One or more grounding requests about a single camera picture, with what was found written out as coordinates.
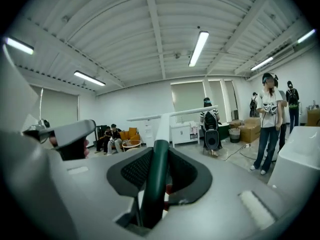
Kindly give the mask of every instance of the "floor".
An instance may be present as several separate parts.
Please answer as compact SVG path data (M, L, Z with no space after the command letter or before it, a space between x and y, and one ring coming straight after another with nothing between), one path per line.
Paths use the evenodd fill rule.
M288 137L289 137L289 130L290 129L288 126L287 130L286 130L286 136L285 136L286 139L288 139ZM222 144L222 149L217 151L217 153L218 153L217 158L211 156L208 151L204 151L203 140L200 140L200 145L198 145L198 143L196 143L196 142L192 142L192 143L176 144L175 148L177 150L181 150L181 151L187 149L188 151L193 151L198 154L202 154L202 155L204 154L205 156L209 156L212 159L218 159L218 160L226 160L227 159L226 162L233 163L237 166L240 166L244 170L247 170L248 172L250 172L253 176L257 177L262 182L264 182L266 184L268 183L268 181L271 177L271 174L274 170L274 167L275 167L274 162L271 163L270 169L265 175L260 174L260 169L250 171L250 166L252 166L252 164L254 163L254 161L257 158L259 139L256 139L254 142L252 142L250 147L245 147L243 149L241 149L241 148L246 145L245 142L240 141L239 143L231 143L229 141L229 138L222 140L221 144ZM96 149L94 147L90 148L89 158L94 158L94 157L99 157L99 156L104 155L103 151L101 151L99 153L95 153L95 150ZM272 158L273 161L277 159L278 151L279 151L279 144L277 144L277 146L275 148L275 152L274 152L274 155Z

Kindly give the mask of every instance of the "black backpack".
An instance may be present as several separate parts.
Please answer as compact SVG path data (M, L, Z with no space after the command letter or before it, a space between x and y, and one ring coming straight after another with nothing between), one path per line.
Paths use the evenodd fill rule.
M204 126L206 130L218 128L218 121L215 116L213 116L209 111L204 116Z
M295 89L292 89L292 91L288 90L288 92L289 92L289 99L288 99L289 108L295 109L299 106L298 98L295 94Z
M256 104L255 100L256 100L256 98L251 99L250 110L256 110L257 109L257 104Z

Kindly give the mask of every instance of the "ceiling light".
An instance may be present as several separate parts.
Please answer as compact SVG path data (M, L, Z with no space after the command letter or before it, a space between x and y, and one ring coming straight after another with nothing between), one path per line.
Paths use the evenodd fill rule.
M27 45L26 43L19 41L15 38L12 37L6 37L4 39L5 43L9 46L12 46L14 48L17 48L27 54L33 54L34 53L34 48L30 45Z
M298 39L298 44L302 43L304 40L306 40L308 37L310 37L315 32L316 32L316 30L312 29L310 32L306 33L303 37Z
M269 63L270 61L272 61L274 58L270 57L267 58L266 60L262 61L261 63L259 63L258 65L254 66L253 68L251 68L252 71L257 70L258 68L261 68L263 65Z
M205 46L205 43L208 39L209 33L207 31L200 31L198 40L196 41L196 45L191 56L189 67L194 67L197 63L197 60L201 54L202 49Z
M88 80L88 81L90 81L92 83L95 83L96 85L99 85L99 86L105 86L106 85L104 82L101 82L101 81L99 81L97 79L94 79L93 77L91 77L91 76L89 76L87 74L84 74L84 73L82 73L80 71L75 71L74 75L77 76L77 77L80 77L82 79Z

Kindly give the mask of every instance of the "orange chair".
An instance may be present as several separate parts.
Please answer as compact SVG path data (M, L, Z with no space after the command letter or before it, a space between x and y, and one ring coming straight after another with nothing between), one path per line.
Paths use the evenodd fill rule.
M121 140L122 141L140 141L140 135L137 131L137 128L129 128L129 130L125 131L120 131L119 132Z

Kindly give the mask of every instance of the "green handle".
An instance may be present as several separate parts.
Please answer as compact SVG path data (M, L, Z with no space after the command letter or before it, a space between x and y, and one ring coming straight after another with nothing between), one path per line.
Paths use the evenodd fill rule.
M168 171L168 149L168 141L156 140L154 142L141 206L142 223L146 228L152 229L162 218Z

